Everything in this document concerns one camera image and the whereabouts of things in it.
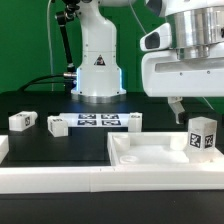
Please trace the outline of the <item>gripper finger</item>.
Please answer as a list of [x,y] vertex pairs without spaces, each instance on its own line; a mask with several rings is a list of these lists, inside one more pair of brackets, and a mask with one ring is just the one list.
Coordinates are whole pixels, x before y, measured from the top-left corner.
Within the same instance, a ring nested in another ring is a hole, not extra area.
[[186,118],[186,112],[182,106],[182,97],[169,97],[168,104],[175,115],[177,124],[183,124]]

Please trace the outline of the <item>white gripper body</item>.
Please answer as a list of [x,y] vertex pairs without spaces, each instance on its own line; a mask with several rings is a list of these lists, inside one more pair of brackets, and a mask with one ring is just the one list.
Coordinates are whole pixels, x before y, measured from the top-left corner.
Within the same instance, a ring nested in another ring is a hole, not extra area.
[[223,97],[224,42],[206,58],[178,60],[168,23],[140,39],[142,84],[149,97]]

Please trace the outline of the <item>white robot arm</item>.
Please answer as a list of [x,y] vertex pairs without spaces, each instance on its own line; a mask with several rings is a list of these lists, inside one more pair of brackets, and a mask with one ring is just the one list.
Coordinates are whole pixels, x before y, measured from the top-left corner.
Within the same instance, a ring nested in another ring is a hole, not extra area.
[[[82,30],[82,63],[73,96],[98,103],[125,95],[116,63],[116,27],[99,8],[136,0],[62,1],[65,19],[79,18]],[[224,0],[145,0],[145,5],[165,19],[140,40],[145,93],[166,97],[177,116],[184,113],[184,97],[223,97]]]

